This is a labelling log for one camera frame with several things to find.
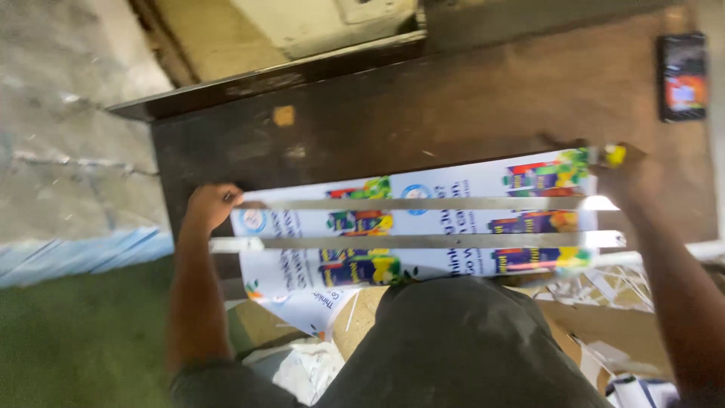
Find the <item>wooden board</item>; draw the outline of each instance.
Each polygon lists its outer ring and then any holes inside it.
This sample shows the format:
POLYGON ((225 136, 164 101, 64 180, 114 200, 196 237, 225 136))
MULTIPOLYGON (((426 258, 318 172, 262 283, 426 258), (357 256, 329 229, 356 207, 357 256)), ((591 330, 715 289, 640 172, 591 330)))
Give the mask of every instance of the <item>wooden board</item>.
MULTIPOLYGON (((174 232, 203 183, 269 189, 525 155, 547 150, 535 137, 547 131, 594 144, 627 141, 650 153, 658 172, 648 183, 682 237, 716 239, 704 125, 664 124, 657 112, 655 38, 691 26, 684 7, 670 7, 156 122, 174 232), (280 121, 275 111, 294 113, 280 121)), ((602 213, 600 228, 631 231, 618 213, 602 213)), ((216 233, 231 234, 231 226, 216 233)))

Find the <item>concrete floor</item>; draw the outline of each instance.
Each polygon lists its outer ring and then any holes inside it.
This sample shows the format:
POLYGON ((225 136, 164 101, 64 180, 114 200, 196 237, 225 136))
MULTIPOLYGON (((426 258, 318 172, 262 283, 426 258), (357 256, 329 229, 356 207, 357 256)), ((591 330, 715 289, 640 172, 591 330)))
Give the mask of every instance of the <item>concrete floor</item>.
MULTIPOLYGON (((0 291, 0 407, 167 407, 172 275, 167 257, 0 291)), ((252 347, 238 319, 230 332, 252 347)))

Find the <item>wooden surface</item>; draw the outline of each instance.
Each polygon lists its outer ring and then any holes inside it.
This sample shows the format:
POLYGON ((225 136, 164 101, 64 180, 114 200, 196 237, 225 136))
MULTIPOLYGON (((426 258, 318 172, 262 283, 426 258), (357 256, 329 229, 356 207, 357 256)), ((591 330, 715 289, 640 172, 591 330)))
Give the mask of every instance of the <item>wooden surface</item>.
MULTIPOLYGON (((670 7, 157 122, 153 136, 173 230, 203 183, 269 189, 525 155, 547 150, 535 137, 547 131, 594 144, 627 141, 650 153, 658 171, 648 183, 683 238, 716 239, 704 125, 664 124, 657 113, 655 38, 691 28, 687 10, 670 7), (273 112, 286 106, 294 121, 278 126, 273 112)), ((630 232, 618 213, 602 213, 600 228, 630 232)), ((231 234, 229 223, 216 234, 231 234)), ((232 273, 233 257, 220 268, 232 273)))

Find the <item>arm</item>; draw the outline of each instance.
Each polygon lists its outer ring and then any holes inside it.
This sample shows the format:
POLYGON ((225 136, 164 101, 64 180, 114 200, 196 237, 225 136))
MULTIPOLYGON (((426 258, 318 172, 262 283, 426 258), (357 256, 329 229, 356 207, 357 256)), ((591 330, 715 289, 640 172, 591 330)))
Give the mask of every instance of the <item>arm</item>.
POLYGON ((592 170, 634 227, 679 393, 725 389, 725 296, 647 193, 640 176, 647 164, 644 153, 627 146, 620 168, 592 170))
POLYGON ((241 190, 233 184, 200 187, 189 199, 176 243, 170 293, 167 361, 172 372, 193 362, 232 360, 209 238, 241 199, 241 190))

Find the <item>blue circular logo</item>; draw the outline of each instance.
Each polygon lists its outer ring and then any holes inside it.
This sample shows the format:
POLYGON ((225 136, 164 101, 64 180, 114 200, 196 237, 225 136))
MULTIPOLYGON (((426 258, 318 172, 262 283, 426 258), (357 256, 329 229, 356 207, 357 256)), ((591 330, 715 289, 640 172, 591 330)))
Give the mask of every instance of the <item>blue circular logo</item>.
POLYGON ((241 225, 248 232, 258 234, 267 226, 267 216, 261 210, 243 210, 239 214, 241 225))
MULTIPOLYGON (((400 198, 431 198, 433 195, 431 194, 431 190, 428 189, 428 187, 422 185, 422 184, 411 184, 408 187, 405 187, 403 190, 403 193, 400 195, 400 198)), ((424 214, 427 210, 408 210, 408 213, 410 213, 411 216, 419 216, 421 214, 424 214)))

